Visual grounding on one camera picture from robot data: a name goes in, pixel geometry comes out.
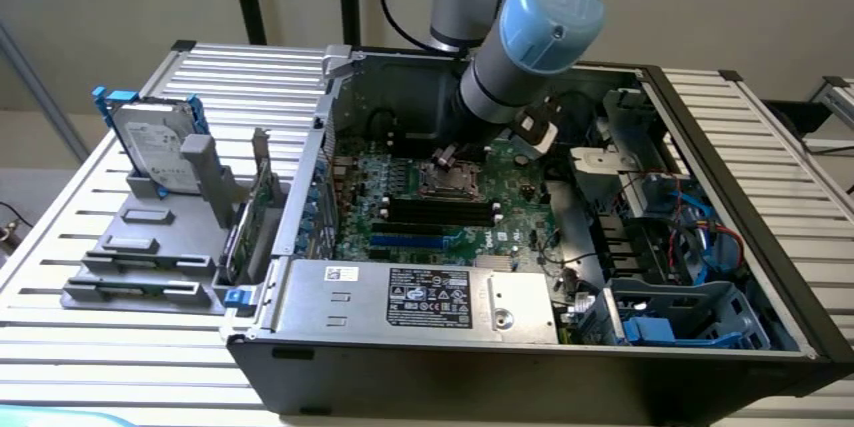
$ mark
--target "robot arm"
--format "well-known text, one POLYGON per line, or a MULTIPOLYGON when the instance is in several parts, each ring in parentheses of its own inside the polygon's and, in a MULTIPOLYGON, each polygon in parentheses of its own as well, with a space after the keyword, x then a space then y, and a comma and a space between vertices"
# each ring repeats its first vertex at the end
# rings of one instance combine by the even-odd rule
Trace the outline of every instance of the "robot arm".
MULTIPOLYGON (((603 14, 599 0, 503 0, 452 99, 452 142, 488 142, 543 97, 550 78, 572 66, 595 40, 603 14)), ((434 36, 442 15, 434 11, 434 36)))

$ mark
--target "motherboard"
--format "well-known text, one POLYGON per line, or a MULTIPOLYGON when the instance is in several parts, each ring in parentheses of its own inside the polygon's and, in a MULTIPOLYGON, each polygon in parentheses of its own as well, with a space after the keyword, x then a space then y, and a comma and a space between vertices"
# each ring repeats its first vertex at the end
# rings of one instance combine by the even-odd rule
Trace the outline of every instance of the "motherboard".
POLYGON ((540 245, 556 245, 551 196, 540 164, 508 141, 451 166, 362 139, 336 154, 338 260, 542 272, 540 245))

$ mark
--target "white wall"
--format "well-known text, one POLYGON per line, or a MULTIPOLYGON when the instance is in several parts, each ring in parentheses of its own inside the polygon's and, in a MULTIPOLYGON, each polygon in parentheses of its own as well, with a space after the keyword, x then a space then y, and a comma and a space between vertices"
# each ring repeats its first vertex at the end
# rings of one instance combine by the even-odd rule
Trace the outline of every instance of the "white wall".
MULTIPOLYGON (((821 75, 854 76, 850 0, 604 0, 607 24, 590 60, 735 69, 758 93, 802 98, 821 75)), ((430 0, 390 0, 426 36, 430 0)), ((340 42, 339 0, 261 0, 268 38, 292 46, 340 42)), ((91 112, 104 83, 140 87, 173 40, 244 42, 237 0, 0 0, 0 15, 59 103, 91 112)), ((363 37, 406 46, 378 0, 363 0, 363 37)), ((32 108, 0 61, 0 109, 32 108)))

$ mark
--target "blue ram slot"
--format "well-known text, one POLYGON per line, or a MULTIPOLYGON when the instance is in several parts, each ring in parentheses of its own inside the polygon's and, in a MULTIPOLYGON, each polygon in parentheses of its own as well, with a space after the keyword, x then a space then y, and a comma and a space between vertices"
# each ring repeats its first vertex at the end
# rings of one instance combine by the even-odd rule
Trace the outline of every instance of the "blue ram slot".
POLYGON ((379 247, 442 249, 444 246, 444 239, 442 237, 424 237, 416 235, 372 235, 371 245, 376 245, 379 247))

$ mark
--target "power supply label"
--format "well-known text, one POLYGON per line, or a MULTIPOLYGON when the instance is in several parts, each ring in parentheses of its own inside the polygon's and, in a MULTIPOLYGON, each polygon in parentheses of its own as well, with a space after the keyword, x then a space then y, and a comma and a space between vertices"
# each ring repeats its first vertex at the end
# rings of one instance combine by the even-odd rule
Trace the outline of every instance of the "power supply label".
POLYGON ((471 329, 468 272, 392 268, 386 320, 396 327, 471 329))

